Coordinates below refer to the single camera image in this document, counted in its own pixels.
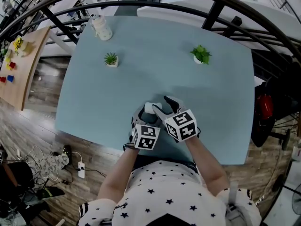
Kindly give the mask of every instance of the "fan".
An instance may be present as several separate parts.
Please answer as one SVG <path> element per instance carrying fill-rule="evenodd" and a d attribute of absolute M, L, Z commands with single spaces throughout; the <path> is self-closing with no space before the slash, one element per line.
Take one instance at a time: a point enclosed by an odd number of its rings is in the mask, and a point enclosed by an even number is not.
<path fill-rule="evenodd" d="M 293 193 L 292 208 L 295 214 L 301 215 L 301 184 L 296 188 L 298 193 Z"/>

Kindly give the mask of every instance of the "shirt sleeve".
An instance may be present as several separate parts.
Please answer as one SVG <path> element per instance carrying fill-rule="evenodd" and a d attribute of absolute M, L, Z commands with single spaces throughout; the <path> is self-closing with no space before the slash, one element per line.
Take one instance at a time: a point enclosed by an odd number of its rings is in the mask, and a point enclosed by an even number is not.
<path fill-rule="evenodd" d="M 239 188 L 236 193 L 234 204 L 229 204 L 230 189 L 222 190 L 216 197 L 222 200 L 230 210 L 238 210 L 244 217 L 247 226 L 259 226 L 261 216 L 255 203 L 252 201 L 252 192 L 248 189 Z"/>
<path fill-rule="evenodd" d="M 111 221 L 116 202 L 111 199 L 98 199 L 86 202 L 79 207 L 78 226 L 99 226 Z"/>

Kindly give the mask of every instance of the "white table leg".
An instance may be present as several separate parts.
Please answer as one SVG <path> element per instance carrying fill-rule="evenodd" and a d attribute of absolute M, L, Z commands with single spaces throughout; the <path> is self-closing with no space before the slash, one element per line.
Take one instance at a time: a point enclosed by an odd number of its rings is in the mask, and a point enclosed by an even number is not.
<path fill-rule="evenodd" d="M 51 30 L 49 31 L 50 38 L 63 50 L 65 50 L 69 55 L 72 55 L 73 49 L 66 45 L 59 37 L 57 37 Z"/>

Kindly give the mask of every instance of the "black pants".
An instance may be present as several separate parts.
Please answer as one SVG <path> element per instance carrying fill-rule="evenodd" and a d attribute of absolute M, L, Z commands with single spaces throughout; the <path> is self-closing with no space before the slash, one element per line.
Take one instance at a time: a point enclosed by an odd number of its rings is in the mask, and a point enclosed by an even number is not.
<path fill-rule="evenodd" d="M 160 160 L 183 164 L 183 165 L 185 165 L 186 167 L 192 169 L 195 173 L 198 174 L 198 170 L 197 170 L 196 164 L 193 163 L 193 162 L 178 161 L 178 160 L 173 160 L 173 159 L 170 159 L 170 158 L 164 158 L 164 159 L 162 159 L 162 158 L 159 158 L 159 157 L 144 156 L 144 155 L 138 155 L 137 156 L 137 159 L 135 161 L 133 170 L 135 170 L 137 168 L 140 168 L 140 167 L 144 167 L 144 166 L 149 165 L 149 164 L 151 164 L 151 163 L 153 163 L 155 161 L 160 161 Z"/>

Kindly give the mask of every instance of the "red cup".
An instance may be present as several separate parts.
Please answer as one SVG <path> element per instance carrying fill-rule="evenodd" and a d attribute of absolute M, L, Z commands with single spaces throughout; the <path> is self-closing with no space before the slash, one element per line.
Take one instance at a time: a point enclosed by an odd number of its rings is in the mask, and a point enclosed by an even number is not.
<path fill-rule="evenodd" d="M 16 65 L 16 63 L 14 63 L 14 62 L 9 63 L 9 67 L 11 67 L 12 69 L 15 67 L 15 65 Z"/>

